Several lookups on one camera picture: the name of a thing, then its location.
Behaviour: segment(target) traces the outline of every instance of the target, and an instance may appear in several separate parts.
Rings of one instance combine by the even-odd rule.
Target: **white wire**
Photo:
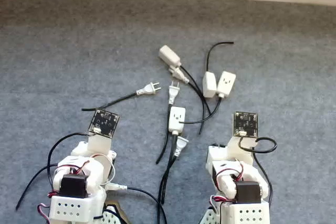
[[[213,202],[212,202],[212,199],[213,199],[214,196],[215,196],[215,195],[211,195],[211,196],[210,196],[210,200],[209,200],[209,202],[210,202],[210,205],[213,207],[215,213],[218,214],[218,210],[217,210],[216,206],[215,206],[215,205],[213,204]]]
[[[115,169],[115,167],[114,167],[114,165],[113,165],[113,160],[111,160],[108,156],[106,156],[106,155],[104,155],[104,154],[96,153],[96,154],[91,155],[90,157],[95,158],[95,157],[97,157],[97,156],[103,156],[103,157],[105,157],[105,158],[110,162],[110,164],[111,164],[111,166],[112,166],[112,170],[113,170],[113,175],[112,175],[112,177],[111,177],[110,179],[108,179],[105,183],[100,184],[101,186],[104,186],[104,185],[107,185],[108,183],[110,183],[110,182],[114,179],[116,169]]]

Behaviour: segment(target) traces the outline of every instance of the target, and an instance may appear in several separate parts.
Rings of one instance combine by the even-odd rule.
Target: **white plug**
[[[183,131],[185,118],[185,108],[172,106],[169,115],[169,126],[168,130],[173,135],[179,135]]]
[[[234,73],[223,71],[217,85],[218,96],[221,98],[228,97],[235,80],[236,75]]]
[[[173,105],[175,101],[175,97],[180,91],[180,83],[177,82],[177,86],[174,86],[174,82],[172,81],[172,84],[169,86],[169,101],[168,103]]]
[[[143,87],[142,89],[137,90],[136,94],[137,95],[142,95],[142,94],[155,94],[157,92],[157,90],[160,90],[161,88],[155,88],[156,85],[160,84],[159,82],[157,83],[149,83],[147,84],[145,87]]]
[[[188,139],[185,139],[181,136],[177,137],[176,149],[175,149],[175,153],[174,153],[175,157],[178,157],[180,155],[181,151],[187,146],[187,143],[189,143]]]
[[[214,73],[206,71],[203,77],[203,96],[212,98],[217,92],[217,83]]]
[[[173,66],[169,66],[169,72],[172,73],[172,76],[183,81],[184,83],[188,84],[189,79],[184,75],[184,73],[180,70],[179,67],[175,68]]]
[[[167,45],[164,45],[159,50],[159,57],[168,64],[168,66],[173,66],[178,68],[181,65],[181,59],[179,56],[170,49]]]

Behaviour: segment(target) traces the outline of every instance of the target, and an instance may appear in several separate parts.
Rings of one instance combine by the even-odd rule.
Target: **cable connector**
[[[185,139],[181,136],[177,137],[176,149],[175,149],[175,153],[174,153],[175,157],[179,157],[181,151],[187,146],[187,143],[189,143],[188,139]]]
[[[170,49],[167,45],[164,45],[159,50],[159,57],[166,62],[168,66],[174,66],[178,68],[181,65],[179,56]]]
[[[174,82],[172,81],[172,84],[169,86],[169,104],[173,105],[175,101],[175,97],[178,95],[178,92],[180,91],[180,83],[177,82],[177,86],[174,86]]]
[[[137,95],[142,95],[142,94],[155,94],[157,92],[157,90],[160,90],[161,87],[155,88],[156,85],[160,84],[159,82],[157,83],[149,83],[147,84],[143,89],[139,89],[137,90],[136,94]]]
[[[106,191],[120,191],[120,190],[127,190],[127,186],[119,185],[115,183],[108,183],[105,185]]]
[[[180,70],[179,67],[175,68],[173,66],[169,66],[169,72],[172,73],[172,76],[183,81],[184,83],[188,84],[189,79],[184,75],[184,73]]]

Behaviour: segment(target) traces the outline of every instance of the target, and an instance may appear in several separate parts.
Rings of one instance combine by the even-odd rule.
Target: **perforated plate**
[[[219,218],[212,209],[208,209],[199,224],[219,224]]]
[[[112,206],[108,206],[107,209],[112,210],[113,212],[116,212],[116,209]],[[111,214],[110,212],[104,212],[103,218],[101,219],[101,224],[121,224],[121,221],[118,217]]]

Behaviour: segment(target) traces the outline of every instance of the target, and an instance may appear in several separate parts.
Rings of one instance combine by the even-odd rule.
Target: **wire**
[[[140,192],[142,192],[142,193],[144,193],[144,194],[147,194],[148,196],[150,196],[153,200],[155,200],[155,202],[156,202],[156,204],[159,206],[159,208],[161,209],[161,211],[162,211],[162,215],[163,215],[163,219],[164,219],[164,223],[166,223],[167,224],[167,217],[166,217],[166,214],[165,214],[165,212],[164,212],[164,209],[163,209],[163,206],[162,206],[162,204],[152,195],[152,194],[150,194],[149,192],[147,192],[147,191],[145,191],[145,190],[142,190],[142,189],[138,189],[138,188],[134,188],[134,187],[127,187],[127,189],[128,190],[134,190],[134,191],[140,191]]]
[[[271,208],[272,199],[273,199],[273,185],[272,185],[271,181],[269,180],[265,169],[263,168],[263,166],[261,165],[261,163],[257,159],[256,152],[253,152],[252,155],[253,155],[253,158],[256,161],[257,165],[259,166],[260,170],[263,172],[264,177],[267,180],[267,183],[268,183],[268,186],[269,186],[268,206],[269,206],[269,208]]]
[[[206,65],[205,65],[205,69],[206,69],[206,71],[209,70],[209,57],[210,57],[210,53],[211,53],[211,51],[212,51],[215,47],[217,47],[217,46],[219,46],[219,45],[223,45],[223,44],[234,44],[234,42],[233,42],[233,41],[222,41],[222,42],[218,42],[218,43],[216,43],[216,44],[214,44],[214,45],[211,46],[211,48],[210,48],[210,50],[208,51],[208,54],[207,54],[207,56],[206,56]]]
[[[165,136],[165,140],[164,140],[164,144],[161,150],[161,153],[159,154],[159,157],[156,160],[156,164],[158,164],[164,154],[164,152],[166,151],[167,148],[167,144],[168,144],[168,139],[169,139],[169,117],[170,117],[170,109],[172,108],[171,104],[168,104],[168,113],[167,113],[167,124],[166,124],[166,136]]]
[[[66,135],[64,137],[62,137],[60,140],[58,140],[53,147],[50,149],[49,154],[48,154],[48,162],[47,162],[47,174],[48,174],[48,179],[49,179],[49,183],[51,186],[51,189],[53,189],[53,181],[51,178],[51,172],[50,172],[50,160],[51,160],[51,155],[53,154],[52,152],[54,151],[54,149],[57,147],[57,145],[59,145],[63,140],[72,137],[72,136],[89,136],[89,134],[86,133],[80,133],[80,132],[75,132],[75,133],[71,133],[69,135]]]
[[[274,139],[271,139],[270,137],[258,137],[256,139],[256,143],[258,143],[261,140],[268,140],[268,141],[271,141],[274,145],[273,145],[273,147],[271,149],[264,150],[264,151],[256,151],[256,150],[254,150],[254,148],[249,149],[249,148],[242,147],[241,146],[241,142],[242,142],[243,138],[244,138],[243,136],[240,138],[240,140],[238,142],[238,146],[239,146],[239,148],[241,148],[242,150],[245,150],[247,152],[252,152],[252,153],[270,153],[270,152],[275,151],[275,149],[278,147],[278,144],[277,144],[277,142]]]
[[[195,81],[195,79],[192,77],[192,75],[183,67],[183,66],[180,66],[180,68],[190,77],[190,79],[193,81],[193,83],[195,84],[195,86],[193,86],[190,82],[188,83],[188,85],[197,93],[197,95],[199,96],[199,98],[201,99],[201,102],[202,102],[202,109],[203,109],[203,112],[202,112],[202,119],[204,119],[204,116],[205,116],[205,113],[204,113],[204,105],[206,106],[209,114],[211,113],[210,111],[210,108],[209,108],[209,105],[208,103],[206,102],[204,96],[203,96],[203,93],[200,89],[200,87],[198,86],[197,82]],[[199,132],[198,134],[200,135],[202,133],[202,130],[203,130],[203,126],[204,126],[204,122],[202,122],[201,124],[201,127],[199,128]]]
[[[98,107],[98,108],[82,109],[82,111],[95,111],[96,109],[105,109],[105,108],[107,108],[107,107],[109,107],[109,106],[112,106],[112,105],[118,103],[118,102],[127,100],[127,99],[132,98],[132,97],[135,97],[135,96],[137,96],[137,93],[136,93],[136,92],[131,93],[131,94],[128,94],[128,95],[125,95],[125,96],[123,96],[123,97],[121,97],[121,98],[119,98],[119,99],[116,99],[116,100],[112,101],[112,102],[106,103],[106,104],[104,104],[103,106],[100,106],[100,107]]]
[[[40,203],[37,205],[37,211],[38,213],[46,219],[47,223],[50,224],[50,220],[49,220],[49,217],[41,210],[41,207],[44,207],[44,208],[50,208],[48,207],[47,205],[43,204],[43,203]]]
[[[57,164],[51,164],[50,167],[55,167],[57,166]],[[15,207],[15,211],[17,211],[21,205],[21,202],[22,200],[24,199],[24,197],[26,196],[27,192],[28,192],[28,189],[30,187],[30,185],[33,183],[34,179],[41,173],[43,172],[45,169],[47,169],[47,166],[41,168],[33,177],[32,179],[29,181],[28,185],[26,186],[26,188],[24,189],[24,191],[22,192],[21,194],[21,197],[19,199],[19,201],[17,202],[16,204],[16,207]]]
[[[216,104],[216,107],[214,109],[213,112],[211,112],[211,114],[206,117],[205,119],[202,119],[202,120],[199,120],[199,121],[195,121],[195,122],[179,122],[179,123],[185,123],[185,124],[194,124],[194,123],[202,123],[202,122],[205,122],[206,120],[210,119],[213,117],[214,114],[216,114],[218,108],[219,108],[219,105],[221,104],[221,101],[222,101],[222,98],[221,97],[218,97],[218,101],[217,101],[217,104]]]
[[[112,170],[113,170],[113,175],[112,175],[112,177],[111,177],[110,179],[107,179],[107,181],[104,182],[103,184],[100,184],[101,186],[104,186],[104,185],[107,185],[108,183],[110,183],[110,182],[114,179],[116,169],[115,169],[115,167],[114,167],[114,165],[113,165],[113,160],[111,160],[108,156],[106,156],[106,155],[104,155],[104,154],[96,153],[96,154],[93,154],[93,155],[90,156],[90,157],[95,158],[95,157],[97,157],[97,156],[103,156],[103,157],[105,157],[105,158],[110,162],[111,167],[112,167]]]
[[[176,141],[177,141],[177,135],[173,135],[173,139],[172,139],[172,146],[171,146],[171,151],[170,151],[170,155],[169,155],[169,161],[167,164],[167,168],[162,176],[161,182],[160,182],[160,187],[159,187],[159,193],[157,196],[157,199],[159,201],[159,203],[164,204],[164,196],[165,196],[165,186],[167,183],[167,179],[168,179],[168,175],[169,175],[169,171],[170,168],[173,166],[176,157],[174,156],[174,152],[176,149]],[[160,224],[160,206],[158,205],[157,208],[157,212],[156,212],[156,223]]]

